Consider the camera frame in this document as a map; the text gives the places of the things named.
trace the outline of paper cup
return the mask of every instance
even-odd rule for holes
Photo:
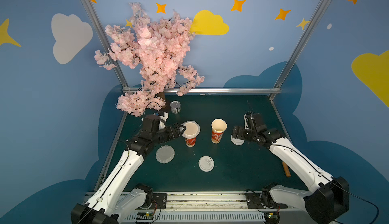
[[[186,130],[182,134],[185,138],[186,145],[193,147],[196,143],[196,137],[200,133],[200,126],[195,121],[186,121],[182,125],[186,127]]]
[[[216,119],[212,121],[212,135],[211,140],[213,143],[217,144],[220,142],[221,137],[224,134],[224,131],[227,128],[227,123],[222,119]]]

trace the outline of pink blossom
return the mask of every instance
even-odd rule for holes
[[[147,27],[142,28],[141,31],[142,31],[142,33],[140,34],[140,37],[142,37],[142,38],[151,37],[151,32],[149,32]]]
[[[111,70],[111,69],[115,68],[116,65],[114,65],[114,64],[110,64],[110,65],[101,65],[100,67],[104,67],[104,68],[106,68],[106,70]]]
[[[121,52],[121,48],[114,42],[111,43],[111,49],[112,49],[112,52],[115,52],[115,53]]]
[[[142,90],[120,96],[117,104],[118,109],[139,117],[146,107],[160,109],[165,105],[165,101],[156,94],[175,86],[177,70],[187,79],[186,83],[180,85],[177,92],[179,96],[202,83],[204,76],[199,76],[192,66],[182,65],[186,53],[190,51],[190,40],[194,38],[189,32],[192,25],[189,18],[181,19],[180,15],[174,12],[173,19],[162,18],[159,23],[150,23],[149,16],[139,3],[130,3],[130,6],[133,16],[129,21],[133,24],[136,39],[130,28],[117,25],[107,25],[105,32],[114,41],[111,43],[112,51],[108,53],[113,60],[119,60],[130,68],[142,63],[139,72],[144,78],[141,81]],[[104,64],[102,67],[110,70],[115,65],[107,61],[108,55],[96,51],[95,59],[97,63]]]

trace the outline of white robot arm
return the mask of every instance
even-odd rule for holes
[[[167,117],[167,113],[159,111],[143,119],[142,129],[126,142],[128,149],[102,186],[85,205],[76,204],[73,208],[72,224],[118,224],[135,209],[151,206],[153,189],[142,184],[123,199],[119,197],[154,145],[178,138],[185,131],[186,127],[177,123],[166,126]]]
[[[144,118],[142,129],[127,142],[128,150],[123,152],[99,190],[85,205],[77,204],[73,208],[72,224],[118,224],[138,207],[150,207],[153,190],[148,186],[139,184],[123,199],[119,200],[119,197],[154,145],[178,138],[185,131],[186,127],[177,123],[165,126],[166,119],[167,114],[161,111]],[[281,203],[290,205],[306,211],[319,224],[328,224],[348,211],[349,195],[338,188],[348,191],[347,181],[342,177],[333,178],[299,152],[277,130],[268,130],[260,114],[248,112],[245,126],[235,126],[231,140],[257,142],[269,149],[302,179],[309,190],[272,183],[262,188],[262,205],[269,208],[277,208]]]
[[[334,178],[319,168],[276,129],[267,129],[260,114],[248,112],[245,126],[235,126],[231,140],[241,144],[243,140],[256,142],[285,162],[304,182],[309,191],[287,188],[272,183],[262,188],[264,206],[277,208],[290,205],[307,212],[319,224],[328,224],[349,209],[348,182]]]

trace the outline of dark green table surface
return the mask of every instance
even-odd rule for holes
[[[285,187],[307,190],[304,183],[291,171],[292,177],[286,177],[282,161],[270,151],[255,143],[247,141],[234,145],[230,140],[235,125],[243,126],[243,115],[249,110],[247,100],[254,112],[262,114],[269,129],[282,131],[273,107],[267,96],[166,96],[168,101],[181,102],[181,113],[169,113],[168,124],[183,123],[188,120],[200,125],[194,147],[187,147],[180,137],[162,145],[173,147],[175,156],[171,162],[162,164],[155,158],[159,147],[155,147],[144,163],[130,179],[124,191],[131,191],[138,183],[153,187],[154,191],[243,191],[260,190],[262,187],[277,182]],[[211,122],[223,119],[227,129],[219,144],[211,142]],[[119,139],[126,141],[141,124],[139,117],[128,115]],[[108,174],[118,163],[126,149],[124,143],[118,142]],[[210,172],[203,172],[198,161],[202,156],[210,156],[215,167]]]

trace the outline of tin can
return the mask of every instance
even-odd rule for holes
[[[179,101],[172,101],[170,103],[170,109],[174,114],[179,113],[181,111],[181,103]]]

